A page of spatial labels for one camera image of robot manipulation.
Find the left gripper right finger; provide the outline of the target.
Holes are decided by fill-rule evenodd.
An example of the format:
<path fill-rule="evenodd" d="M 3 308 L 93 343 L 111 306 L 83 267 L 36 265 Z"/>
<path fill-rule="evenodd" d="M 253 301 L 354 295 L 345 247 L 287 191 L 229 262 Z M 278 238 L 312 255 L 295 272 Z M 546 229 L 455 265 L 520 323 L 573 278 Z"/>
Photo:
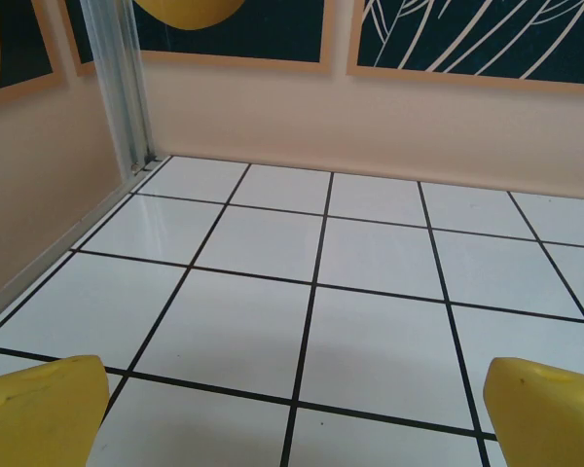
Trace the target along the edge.
<path fill-rule="evenodd" d="M 507 465 L 584 466 L 584 375 L 495 358 L 483 396 Z"/>

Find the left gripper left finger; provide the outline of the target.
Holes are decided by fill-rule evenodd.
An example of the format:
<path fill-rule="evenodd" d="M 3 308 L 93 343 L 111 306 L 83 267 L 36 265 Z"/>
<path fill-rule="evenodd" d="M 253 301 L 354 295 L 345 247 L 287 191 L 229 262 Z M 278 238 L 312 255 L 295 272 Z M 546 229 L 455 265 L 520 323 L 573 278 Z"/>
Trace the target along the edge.
<path fill-rule="evenodd" d="M 84 466 L 110 398 L 96 355 L 0 376 L 0 466 Z"/>

